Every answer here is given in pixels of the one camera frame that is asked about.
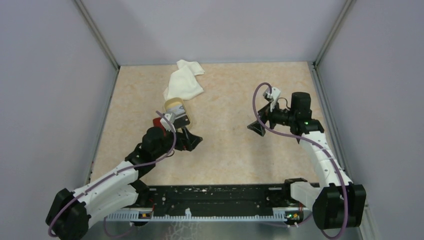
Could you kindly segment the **red card holder wallet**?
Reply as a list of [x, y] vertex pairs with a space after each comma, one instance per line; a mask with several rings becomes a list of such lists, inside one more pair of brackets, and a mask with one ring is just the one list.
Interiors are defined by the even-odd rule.
[[162, 120], [162, 118], [161, 118], [161, 117], [154, 118], [154, 119], [152, 120], [153, 126], [154, 126], [154, 127], [159, 127], [159, 128], [164, 128], [164, 126], [163, 126], [163, 124], [162, 124], [161, 120]]

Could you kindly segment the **beige oval tray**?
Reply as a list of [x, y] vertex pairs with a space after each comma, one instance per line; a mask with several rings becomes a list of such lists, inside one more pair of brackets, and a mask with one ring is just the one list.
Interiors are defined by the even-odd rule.
[[164, 109], [167, 112], [167, 109], [169, 106], [172, 106], [174, 104], [183, 104], [183, 106], [185, 107], [185, 111], [186, 111], [186, 115], [180, 116], [180, 117], [176, 117], [175, 118], [175, 124], [178, 125], [178, 128], [181, 129], [183, 127], [186, 127], [187, 129], [190, 129], [192, 126], [192, 118], [190, 116], [189, 110], [186, 107], [185, 101], [182, 98], [179, 97], [174, 97], [171, 98], [169, 100], [167, 100], [164, 103]]

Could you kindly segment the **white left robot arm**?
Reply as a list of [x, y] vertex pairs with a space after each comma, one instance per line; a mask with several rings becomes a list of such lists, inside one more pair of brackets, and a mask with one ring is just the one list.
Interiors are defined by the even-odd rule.
[[186, 128], [176, 132], [149, 128], [134, 150], [111, 171], [85, 186], [64, 188], [56, 194], [45, 219], [49, 236], [80, 240], [93, 225], [115, 211], [134, 204], [146, 206], [150, 193], [141, 177], [174, 150], [191, 152], [202, 141]]

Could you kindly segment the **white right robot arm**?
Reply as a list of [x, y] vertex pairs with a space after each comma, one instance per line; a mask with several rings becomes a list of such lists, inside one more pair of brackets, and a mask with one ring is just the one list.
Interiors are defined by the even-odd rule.
[[255, 110], [256, 121], [247, 128], [264, 136], [266, 131], [275, 132], [276, 125], [289, 127], [289, 138], [295, 138], [308, 154], [318, 187], [306, 180], [287, 180], [289, 187], [282, 191], [281, 199], [287, 206], [298, 202], [312, 212], [313, 220], [320, 230], [359, 227], [365, 208], [366, 190], [355, 184], [342, 170], [329, 147], [321, 122], [312, 118], [311, 96], [307, 92], [294, 92], [291, 106], [279, 106], [278, 89], [263, 93], [267, 105]]

